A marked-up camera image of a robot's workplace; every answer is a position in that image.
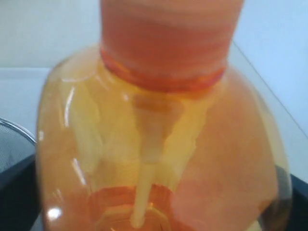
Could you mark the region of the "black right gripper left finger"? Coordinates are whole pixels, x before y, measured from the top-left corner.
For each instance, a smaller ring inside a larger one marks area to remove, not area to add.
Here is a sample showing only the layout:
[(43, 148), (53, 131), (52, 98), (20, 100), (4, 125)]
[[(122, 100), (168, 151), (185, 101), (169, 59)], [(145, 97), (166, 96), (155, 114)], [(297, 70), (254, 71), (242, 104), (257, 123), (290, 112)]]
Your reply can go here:
[(41, 212), (35, 156), (31, 155), (0, 174), (0, 229), (42, 231)]

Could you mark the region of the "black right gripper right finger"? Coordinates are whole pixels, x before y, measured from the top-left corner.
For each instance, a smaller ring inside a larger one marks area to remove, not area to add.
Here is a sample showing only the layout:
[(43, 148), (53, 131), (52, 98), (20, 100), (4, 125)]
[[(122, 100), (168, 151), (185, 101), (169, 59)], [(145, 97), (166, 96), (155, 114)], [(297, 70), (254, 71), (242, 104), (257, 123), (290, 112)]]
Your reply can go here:
[(308, 230), (308, 184), (277, 166), (281, 202), (276, 231)]

